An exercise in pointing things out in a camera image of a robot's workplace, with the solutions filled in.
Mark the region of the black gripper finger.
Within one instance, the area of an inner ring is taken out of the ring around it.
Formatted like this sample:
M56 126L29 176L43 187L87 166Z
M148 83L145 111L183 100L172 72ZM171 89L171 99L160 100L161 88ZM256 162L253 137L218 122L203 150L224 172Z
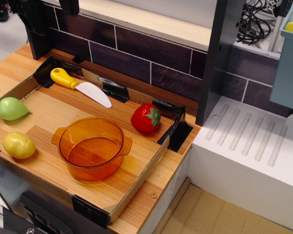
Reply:
M59 0L62 10L70 15L76 17L79 14L79 1L78 0Z
M39 36L46 35L43 22L44 6L41 0L20 0L17 10L27 30Z

